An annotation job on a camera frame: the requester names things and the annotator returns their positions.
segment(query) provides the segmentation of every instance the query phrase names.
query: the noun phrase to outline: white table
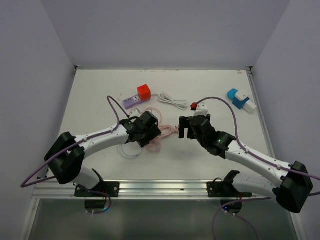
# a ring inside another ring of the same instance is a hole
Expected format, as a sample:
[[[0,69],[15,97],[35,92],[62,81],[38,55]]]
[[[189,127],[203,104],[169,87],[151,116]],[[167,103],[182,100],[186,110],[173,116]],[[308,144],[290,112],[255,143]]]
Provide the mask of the white table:
[[[253,93],[246,71],[236,70],[78,70],[66,107],[60,133],[88,134],[115,124],[116,118],[107,95],[122,100],[137,94],[137,87],[148,84],[153,94],[166,92],[190,104],[208,96],[227,99],[232,88],[244,89],[252,101]],[[218,131],[235,134],[230,110],[222,102],[207,100],[211,124]],[[192,116],[190,110],[179,110],[157,101],[144,103],[142,108],[155,107],[162,112],[163,123],[179,124],[180,116]],[[240,139],[248,146],[268,154],[258,112],[248,114],[235,106]],[[120,118],[125,118],[117,108]],[[161,142],[159,153],[144,150],[136,159],[122,157],[116,147],[110,147],[84,161],[109,180],[208,180],[224,178],[229,171],[253,173],[237,163],[210,155],[196,140],[178,139],[172,135]],[[132,151],[132,146],[124,146]]]

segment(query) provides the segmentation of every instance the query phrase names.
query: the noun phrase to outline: blue object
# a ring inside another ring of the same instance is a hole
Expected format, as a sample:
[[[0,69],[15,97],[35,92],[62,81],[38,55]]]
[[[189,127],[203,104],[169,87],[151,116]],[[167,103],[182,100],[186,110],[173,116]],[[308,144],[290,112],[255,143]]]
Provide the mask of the blue object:
[[[244,107],[244,105],[246,104],[246,102],[248,102],[249,101],[249,97],[247,97],[245,100],[243,100],[243,101],[240,101],[238,98],[234,98],[233,99],[233,105],[235,105],[238,109],[242,109],[243,107]]]
[[[228,91],[227,96],[228,98],[230,98],[231,100],[236,98],[236,93],[238,92],[237,89],[233,88],[230,91]]]

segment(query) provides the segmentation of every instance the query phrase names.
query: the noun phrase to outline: coiled white cable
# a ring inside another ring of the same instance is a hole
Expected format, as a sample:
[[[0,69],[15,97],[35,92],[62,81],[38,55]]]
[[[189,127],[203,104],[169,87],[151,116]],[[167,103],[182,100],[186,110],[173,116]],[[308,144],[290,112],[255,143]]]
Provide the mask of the coiled white cable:
[[[188,108],[188,102],[186,100],[173,99],[166,92],[162,92],[161,94],[159,94],[157,96],[158,96],[159,102],[162,102],[165,104],[171,104],[180,110],[186,110]]]
[[[143,148],[141,148],[141,152],[139,152],[138,154],[134,154],[134,155],[129,155],[129,154],[126,154],[125,151],[124,151],[124,148],[123,148],[123,145],[117,145],[116,146],[116,149],[117,151],[120,153],[120,155],[126,159],[136,159],[137,157],[139,157],[142,152],[143,152]]]

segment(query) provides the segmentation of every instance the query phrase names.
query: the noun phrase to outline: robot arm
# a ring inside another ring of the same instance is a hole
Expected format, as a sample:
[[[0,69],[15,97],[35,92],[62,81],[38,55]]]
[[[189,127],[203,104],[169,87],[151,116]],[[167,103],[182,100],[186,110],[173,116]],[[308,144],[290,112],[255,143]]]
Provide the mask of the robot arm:
[[[131,115],[129,119],[121,120],[117,128],[117,125],[114,125],[98,132],[76,136],[72,136],[69,132],[61,134],[46,154],[45,161],[76,142],[83,139],[85,141],[48,164],[57,181],[60,184],[73,182],[75,185],[101,192],[104,188],[102,177],[96,170],[82,166],[84,159],[106,148],[131,142],[138,142],[143,148],[161,134],[158,128],[158,119],[152,113],[146,111],[142,115],[133,114],[136,116]]]
[[[239,171],[231,171],[222,182],[213,182],[213,189],[221,194],[254,193],[276,201],[285,209],[299,213],[306,202],[313,184],[309,177],[285,171],[280,167],[308,173],[306,167],[296,161],[293,165],[269,157],[247,145],[242,147],[236,138],[226,132],[216,131],[210,123],[208,108],[201,103],[196,107],[194,116],[180,117],[179,138],[196,139],[210,154],[239,163],[261,175],[249,176]],[[276,164],[278,167],[262,162],[248,154],[249,152]]]

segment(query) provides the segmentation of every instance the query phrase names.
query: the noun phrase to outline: gray wall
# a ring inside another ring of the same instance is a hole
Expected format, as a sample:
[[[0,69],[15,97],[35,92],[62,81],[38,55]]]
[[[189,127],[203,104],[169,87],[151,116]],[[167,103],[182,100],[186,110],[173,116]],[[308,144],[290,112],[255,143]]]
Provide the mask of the gray wall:
[[[290,0],[41,0],[89,69],[253,66]]]
[[[73,65],[39,0],[2,0],[0,16],[0,239],[16,240],[33,190],[20,184],[57,137]]]
[[[292,0],[253,68],[274,151],[320,175],[320,1]],[[313,181],[314,190],[320,184]],[[319,239],[320,196],[300,216],[310,240]]]

